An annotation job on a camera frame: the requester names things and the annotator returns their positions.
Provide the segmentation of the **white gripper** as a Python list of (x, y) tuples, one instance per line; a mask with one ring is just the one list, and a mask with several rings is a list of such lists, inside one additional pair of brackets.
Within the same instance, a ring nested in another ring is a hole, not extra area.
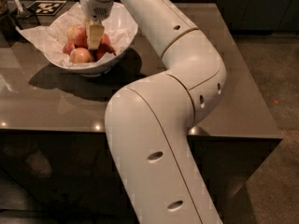
[(96, 50), (105, 31), (100, 21), (109, 17), (114, 0), (79, 0), (79, 2), (86, 16), (93, 20), (86, 23), (88, 49)]

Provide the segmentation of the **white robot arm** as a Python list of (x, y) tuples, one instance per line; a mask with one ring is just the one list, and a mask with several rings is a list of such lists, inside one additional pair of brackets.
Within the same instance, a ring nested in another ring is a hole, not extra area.
[[(114, 0), (80, 0), (95, 27)], [(226, 81), (220, 54), (169, 0), (121, 0), (165, 69), (118, 90), (105, 129), (111, 156), (140, 224), (222, 224), (192, 153), (187, 132), (219, 103)]]

